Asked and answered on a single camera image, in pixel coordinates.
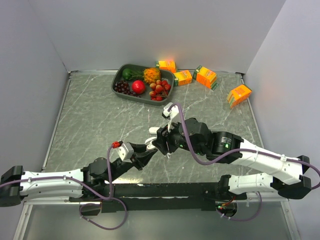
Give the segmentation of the white square charging case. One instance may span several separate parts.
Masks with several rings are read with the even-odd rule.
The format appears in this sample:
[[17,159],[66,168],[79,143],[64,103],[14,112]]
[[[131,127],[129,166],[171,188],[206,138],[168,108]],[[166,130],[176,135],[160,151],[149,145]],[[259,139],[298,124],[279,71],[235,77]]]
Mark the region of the white square charging case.
[[146,149],[147,150],[153,150],[155,149],[156,147],[153,145],[153,141],[155,141],[157,138],[155,136],[153,137],[150,137],[148,139],[145,140],[145,145],[146,145]]

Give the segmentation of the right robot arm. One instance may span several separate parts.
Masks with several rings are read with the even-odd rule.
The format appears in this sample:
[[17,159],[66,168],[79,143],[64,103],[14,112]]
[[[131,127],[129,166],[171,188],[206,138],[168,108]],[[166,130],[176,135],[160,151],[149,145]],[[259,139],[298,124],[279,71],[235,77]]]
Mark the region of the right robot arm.
[[288,158],[226,131],[211,131],[208,126],[189,118],[184,123],[171,123],[149,129],[155,139],[151,145],[163,155],[177,149],[193,150],[210,162],[232,164],[257,170],[257,174],[221,176],[218,193],[223,199],[248,192],[271,192],[287,199],[303,199],[311,190],[311,179],[303,174],[310,162],[307,156]]

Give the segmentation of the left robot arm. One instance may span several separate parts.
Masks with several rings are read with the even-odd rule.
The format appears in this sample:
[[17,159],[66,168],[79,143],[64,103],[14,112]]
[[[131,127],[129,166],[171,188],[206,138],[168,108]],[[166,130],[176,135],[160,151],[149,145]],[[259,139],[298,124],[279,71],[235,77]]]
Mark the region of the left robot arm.
[[106,157],[98,157],[88,166],[63,172],[25,171],[14,166],[0,178],[0,205],[12,207],[23,200],[68,197],[80,202],[114,199],[116,180],[132,168],[141,171],[157,153],[145,144],[116,141]]

